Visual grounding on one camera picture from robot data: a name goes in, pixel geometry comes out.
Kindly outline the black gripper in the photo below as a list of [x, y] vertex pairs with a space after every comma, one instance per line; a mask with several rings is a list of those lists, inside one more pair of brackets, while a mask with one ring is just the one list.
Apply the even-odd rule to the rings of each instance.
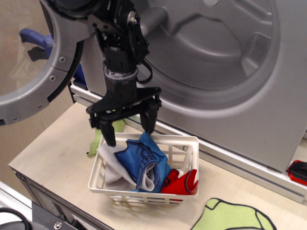
[[100, 128], [108, 146], [116, 145], [113, 122], [135, 114], [141, 118], [141, 126], [147, 134], [154, 131], [157, 112], [161, 107], [159, 87], [138, 88], [137, 72], [105, 72], [106, 94], [89, 106], [91, 127]]

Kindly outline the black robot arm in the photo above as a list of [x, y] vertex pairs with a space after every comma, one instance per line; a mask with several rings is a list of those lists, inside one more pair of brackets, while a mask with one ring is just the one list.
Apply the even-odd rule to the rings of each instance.
[[158, 87], [138, 88], [138, 66], [145, 61], [148, 42], [142, 35], [140, 17], [129, 0], [50, 0], [59, 15], [94, 28], [105, 57], [103, 63], [106, 94], [87, 108], [92, 127], [102, 131], [107, 145], [115, 146], [114, 121], [135, 114], [141, 117], [145, 132], [154, 130], [161, 107]]

